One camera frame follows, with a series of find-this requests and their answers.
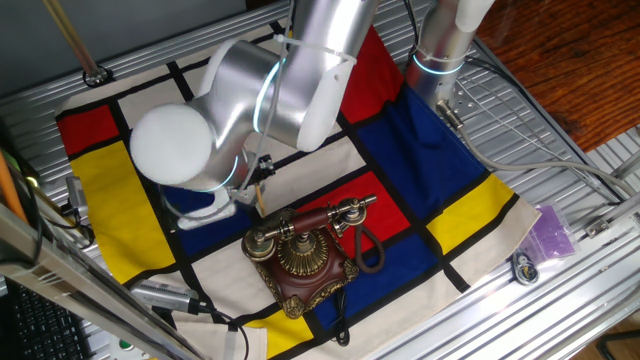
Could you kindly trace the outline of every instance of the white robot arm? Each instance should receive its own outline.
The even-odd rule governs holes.
[[[131,135],[135,165],[158,184],[228,198],[227,189],[237,188],[247,177],[250,155],[243,145],[252,132],[264,133],[278,76],[281,86],[267,136],[299,150],[317,149],[335,122],[355,57],[379,1],[296,2],[292,37],[281,37],[294,44],[282,61],[278,55],[245,41],[223,43],[212,56],[194,100],[159,106],[138,122]],[[459,2],[475,9],[481,2],[483,9],[488,9],[492,1],[442,0],[442,4],[457,8]],[[479,11],[455,10],[451,18],[441,8],[444,6],[438,4],[427,14],[425,21],[433,26],[423,26],[421,44],[427,41],[423,47],[430,46],[432,33],[445,38],[445,42],[463,40],[464,44],[458,46],[463,56],[475,34],[474,19]],[[452,28],[464,36],[446,40],[445,30]],[[230,210],[221,215],[235,211]],[[203,223],[219,218],[203,216]]]

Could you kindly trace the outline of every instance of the metal bar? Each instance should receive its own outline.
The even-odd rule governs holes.
[[[67,43],[69,43],[71,50],[76,54],[80,65],[82,65],[82,68],[87,73],[87,81],[90,85],[98,85],[103,81],[106,81],[106,71],[104,69],[100,69],[98,64],[93,60],[89,54],[89,50],[84,46],[82,39],[78,36],[76,29],[71,24],[71,21],[69,21],[67,14],[65,14],[58,0],[42,0],[42,2],[47,10],[49,10],[49,14],[51,14],[51,17],[58,25],[60,32],[62,32]]]
[[[35,230],[1,204],[0,234],[3,255],[14,250],[31,257]],[[205,359],[65,239],[44,240],[37,265],[29,270],[0,260],[0,273],[158,359]]]
[[[611,175],[617,177],[618,179],[624,179],[627,176],[633,174],[636,170],[640,169],[640,151],[631,155],[625,162],[620,164]]]

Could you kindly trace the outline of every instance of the white square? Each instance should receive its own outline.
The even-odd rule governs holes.
[[[184,98],[175,81],[169,79],[118,100],[127,124],[133,128],[149,110],[163,104],[183,104]]]

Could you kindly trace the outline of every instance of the antique telephone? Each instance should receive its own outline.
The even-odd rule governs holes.
[[[284,209],[244,236],[242,251],[289,318],[299,318],[358,276],[358,266],[327,225],[342,237],[349,226],[361,226],[376,200],[349,198],[303,213]]]

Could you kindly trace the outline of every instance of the red square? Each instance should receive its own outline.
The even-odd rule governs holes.
[[[371,26],[353,67],[340,110],[354,124],[378,114],[387,101],[394,101],[404,77],[382,39]]]
[[[67,156],[120,134],[107,105],[81,114],[65,116],[58,121],[58,129]]]
[[[327,202],[330,202],[331,205],[336,205],[346,198],[361,198],[371,194],[375,194],[378,197],[378,201],[367,208],[367,218],[364,221],[364,225],[371,230],[380,241],[385,241],[409,227],[409,221],[402,215],[398,206],[393,202],[391,196],[372,172],[368,172],[300,207],[298,211],[302,212],[317,207],[324,207],[327,206]],[[338,239],[338,242],[350,258],[355,256],[354,236],[355,228],[351,227],[344,233],[342,238]],[[372,247],[373,242],[369,240],[367,235],[362,234],[362,252]]]

